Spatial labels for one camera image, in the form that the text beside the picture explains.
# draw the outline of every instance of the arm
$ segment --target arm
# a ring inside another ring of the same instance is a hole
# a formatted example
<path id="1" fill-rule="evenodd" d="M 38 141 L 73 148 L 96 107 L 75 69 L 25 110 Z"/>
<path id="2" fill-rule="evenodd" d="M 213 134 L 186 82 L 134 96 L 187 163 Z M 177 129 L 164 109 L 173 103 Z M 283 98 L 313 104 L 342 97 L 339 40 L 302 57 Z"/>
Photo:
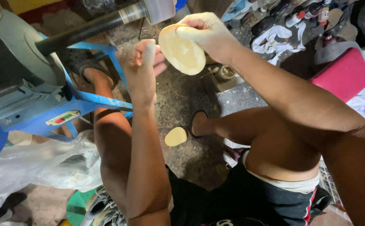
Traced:
<path id="1" fill-rule="evenodd" d="M 236 70 L 298 137 L 322 153 L 351 219 L 365 225 L 365 119 L 326 90 L 241 46 L 214 14 L 193 14 L 180 23 L 191 27 L 178 28 L 179 36 Z"/>
<path id="2" fill-rule="evenodd" d="M 167 208 L 171 187 L 154 115 L 155 74 L 165 69 L 165 64 L 158 64 L 163 60 L 164 56 L 159 48 L 156 49 L 154 40 L 145 40 L 131 50 L 125 67 L 134 109 L 131 166 L 127 182 L 130 225 L 170 225 Z"/>

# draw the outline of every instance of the hand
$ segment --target hand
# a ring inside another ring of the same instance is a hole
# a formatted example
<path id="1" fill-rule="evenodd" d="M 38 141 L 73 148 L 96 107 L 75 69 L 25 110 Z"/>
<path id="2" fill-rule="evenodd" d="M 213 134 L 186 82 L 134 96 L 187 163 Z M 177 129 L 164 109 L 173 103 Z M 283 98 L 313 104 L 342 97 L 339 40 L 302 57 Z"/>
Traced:
<path id="1" fill-rule="evenodd" d="M 134 112 L 147 110 L 156 102 L 156 76 L 167 67 L 154 39 L 137 43 L 128 52 L 123 69 Z"/>
<path id="2" fill-rule="evenodd" d="M 221 64 L 229 65 L 235 49 L 241 46 L 214 13 L 188 15 L 179 24 L 188 27 L 177 28 L 178 36 L 197 42 L 213 60 Z"/>

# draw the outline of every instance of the blue stand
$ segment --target blue stand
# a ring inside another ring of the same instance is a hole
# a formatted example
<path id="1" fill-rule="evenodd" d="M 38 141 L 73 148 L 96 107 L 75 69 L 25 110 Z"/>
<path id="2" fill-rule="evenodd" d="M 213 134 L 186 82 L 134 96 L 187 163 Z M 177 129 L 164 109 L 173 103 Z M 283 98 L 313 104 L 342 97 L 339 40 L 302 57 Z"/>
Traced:
<path id="1" fill-rule="evenodd" d="M 73 49 L 97 49 L 101 50 L 97 54 L 95 54 L 96 59 L 100 59 L 103 56 L 108 55 L 111 59 L 111 62 L 114 64 L 115 69 L 118 72 L 118 75 L 121 78 L 121 81 L 124 83 L 125 87 L 127 87 L 127 83 L 125 80 L 125 74 L 121 68 L 120 63 L 118 62 L 117 58 L 115 57 L 115 51 L 118 51 L 118 49 L 115 46 L 111 45 L 101 45 L 101 44 L 92 44 L 92 43 L 86 43 L 86 42 L 79 42 L 77 44 L 71 45 L 68 48 Z M 78 135 L 78 132 L 76 131 L 74 125 L 72 124 L 72 121 L 84 116 L 98 108 L 107 108 L 111 110 L 123 110 L 127 111 L 124 113 L 124 116 L 128 119 L 132 117 L 132 104 L 121 101 L 121 100 L 115 100 L 111 98 L 107 98 L 104 96 L 99 96 L 95 94 L 91 94 L 88 92 L 83 92 L 76 90 L 72 80 L 70 79 L 67 71 L 64 69 L 65 72 L 65 80 L 66 85 L 63 89 L 63 91 L 66 93 L 66 99 L 67 101 L 64 101 L 60 103 L 59 105 L 55 106 L 54 108 L 44 112 L 43 114 L 40 114 L 28 121 L 25 121 L 23 123 L 20 123 L 16 126 L 13 126 L 11 128 L 7 128 L 4 130 L 4 132 L 12 131 L 12 130 L 19 130 L 23 131 L 25 133 L 30 133 L 34 135 L 49 137 L 65 142 L 70 142 L 73 139 L 52 133 L 51 131 L 66 125 L 69 130 L 71 131 L 72 136 L 75 138 Z M 71 120 L 65 121 L 59 125 L 55 126 L 49 126 L 46 124 L 47 121 L 60 116 L 61 114 L 64 114 L 68 111 L 79 111 L 79 115 L 75 118 L 72 118 Z"/>

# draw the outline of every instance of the concrete floor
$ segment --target concrete floor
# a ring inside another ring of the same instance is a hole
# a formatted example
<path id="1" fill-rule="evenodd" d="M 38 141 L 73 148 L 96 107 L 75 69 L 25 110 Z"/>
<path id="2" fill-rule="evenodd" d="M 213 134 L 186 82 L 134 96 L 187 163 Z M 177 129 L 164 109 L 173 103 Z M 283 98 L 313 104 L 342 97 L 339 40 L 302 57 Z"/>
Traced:
<path id="1" fill-rule="evenodd" d="M 110 31 L 108 35 L 104 35 L 99 39 L 108 41 L 108 37 L 110 37 L 110 42 L 119 47 L 120 52 L 117 53 L 117 57 L 121 58 L 124 55 L 123 49 L 131 41 L 136 41 L 138 37 L 141 39 L 155 37 L 157 40 L 157 35 L 163 27 L 178 22 L 185 14 L 186 11 L 182 11 L 178 13 L 176 18 L 154 26 L 149 25 L 145 21 L 130 23 L 127 26 Z M 245 33 L 240 35 L 241 37 L 237 38 L 248 47 L 248 37 L 245 37 Z M 314 36 L 309 35 L 304 37 L 304 41 L 308 43 L 314 38 Z M 279 65 L 281 61 L 290 60 L 290 57 L 294 56 L 295 54 L 292 53 L 283 54 Z M 301 64 L 296 64 L 294 67 L 306 68 L 304 64 L 302 64 L 302 67 Z M 304 71 L 300 71 L 296 75 L 302 76 L 309 72 L 308 69 Z M 188 103 L 190 98 L 193 98 L 190 96 L 190 90 L 201 86 L 200 77 L 205 74 L 206 69 L 199 75 L 188 76 L 168 65 L 167 70 L 156 79 L 157 103 L 155 110 L 166 164 L 170 166 L 178 177 L 187 179 L 210 190 L 219 186 L 227 174 L 227 169 L 224 167 L 225 163 L 222 160 L 223 140 L 220 137 L 194 139 L 188 136 L 185 143 L 175 147 L 169 147 L 164 143 L 164 137 L 174 127 L 182 126 L 183 128 L 188 128 L 190 123 Z M 118 90 L 119 93 L 116 96 L 128 100 L 128 97 L 123 95 L 125 88 L 121 84 L 118 85 Z M 225 116 L 250 107 L 266 106 L 265 101 L 246 83 L 213 95 L 212 101 L 207 104 L 211 107 L 209 115 L 211 118 Z M 28 194 L 28 198 L 15 208 L 16 214 L 11 220 L 39 226 L 58 225 L 61 219 L 65 219 L 66 203 L 74 192 L 73 190 L 61 190 L 36 185 L 29 185 L 23 191 Z M 316 217 L 311 225 L 352 225 L 328 209 L 326 212 L 327 214 Z"/>

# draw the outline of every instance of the foot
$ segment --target foot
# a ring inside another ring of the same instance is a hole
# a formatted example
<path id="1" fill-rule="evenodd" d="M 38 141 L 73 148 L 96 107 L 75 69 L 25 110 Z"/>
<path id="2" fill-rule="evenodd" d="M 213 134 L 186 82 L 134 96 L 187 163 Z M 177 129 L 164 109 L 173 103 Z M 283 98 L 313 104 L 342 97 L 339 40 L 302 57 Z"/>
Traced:
<path id="1" fill-rule="evenodd" d="M 113 80 L 98 69 L 87 68 L 83 71 L 83 75 L 93 86 L 106 82 L 110 89 L 113 87 Z"/>
<path id="2" fill-rule="evenodd" d="M 192 134 L 197 137 L 205 135 L 203 131 L 207 120 L 207 116 L 203 111 L 196 113 L 192 120 Z"/>

